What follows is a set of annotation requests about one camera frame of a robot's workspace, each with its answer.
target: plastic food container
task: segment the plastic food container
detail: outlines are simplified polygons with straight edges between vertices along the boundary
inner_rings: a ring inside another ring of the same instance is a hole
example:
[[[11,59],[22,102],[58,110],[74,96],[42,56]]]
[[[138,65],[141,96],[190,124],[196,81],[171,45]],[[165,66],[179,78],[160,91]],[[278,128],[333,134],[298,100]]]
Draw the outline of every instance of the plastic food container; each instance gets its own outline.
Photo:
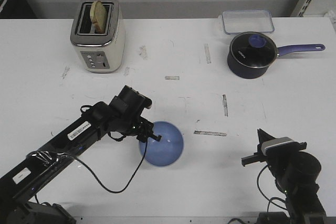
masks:
[[[274,31],[271,13],[267,10],[226,10],[222,12],[222,19],[226,34]]]

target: toaster control button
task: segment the toaster control button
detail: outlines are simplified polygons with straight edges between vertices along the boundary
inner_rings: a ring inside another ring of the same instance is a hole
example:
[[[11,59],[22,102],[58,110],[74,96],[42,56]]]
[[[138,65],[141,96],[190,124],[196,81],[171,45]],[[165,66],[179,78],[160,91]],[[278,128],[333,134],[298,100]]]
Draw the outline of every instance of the toaster control button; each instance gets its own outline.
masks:
[[[104,56],[98,55],[97,56],[97,63],[103,63],[104,62]]]

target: toaster slot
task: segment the toaster slot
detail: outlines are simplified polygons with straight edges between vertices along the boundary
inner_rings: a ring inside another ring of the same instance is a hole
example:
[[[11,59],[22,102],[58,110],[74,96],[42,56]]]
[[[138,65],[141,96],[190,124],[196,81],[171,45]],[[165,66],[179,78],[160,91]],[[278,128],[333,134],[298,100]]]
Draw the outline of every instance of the toaster slot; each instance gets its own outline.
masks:
[[[112,10],[113,10],[113,3],[103,3],[103,6],[105,7],[108,16],[106,21],[106,29],[105,33],[99,34],[95,31],[95,27],[91,22],[90,19],[90,8],[91,8],[92,2],[90,3],[84,3],[81,8],[80,12],[80,19],[78,22],[78,27],[76,29],[77,35],[95,35],[95,36],[102,36],[106,35],[109,32],[109,24],[112,17]]]

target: cream toaster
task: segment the cream toaster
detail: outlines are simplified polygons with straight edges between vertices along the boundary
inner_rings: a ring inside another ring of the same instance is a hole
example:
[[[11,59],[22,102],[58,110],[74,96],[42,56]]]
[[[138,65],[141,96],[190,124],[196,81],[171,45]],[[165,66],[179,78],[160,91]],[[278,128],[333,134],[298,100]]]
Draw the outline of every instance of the cream toaster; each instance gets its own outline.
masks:
[[[95,2],[105,8],[105,27],[97,32],[90,18]],[[122,61],[125,27],[118,0],[81,0],[72,23],[70,41],[83,66],[94,73],[111,73]]]

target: container lid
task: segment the container lid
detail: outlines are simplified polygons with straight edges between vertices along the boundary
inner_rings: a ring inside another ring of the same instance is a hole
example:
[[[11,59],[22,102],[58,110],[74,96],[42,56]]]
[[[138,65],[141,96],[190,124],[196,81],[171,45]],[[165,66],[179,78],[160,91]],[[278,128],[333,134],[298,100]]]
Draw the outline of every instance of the container lid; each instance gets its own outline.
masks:
[[[274,31],[271,13],[267,10],[226,10],[222,12],[222,19],[226,34]]]
[[[230,53],[246,67],[265,68],[275,61],[278,49],[273,40],[266,35],[247,32],[237,35],[232,40]]]

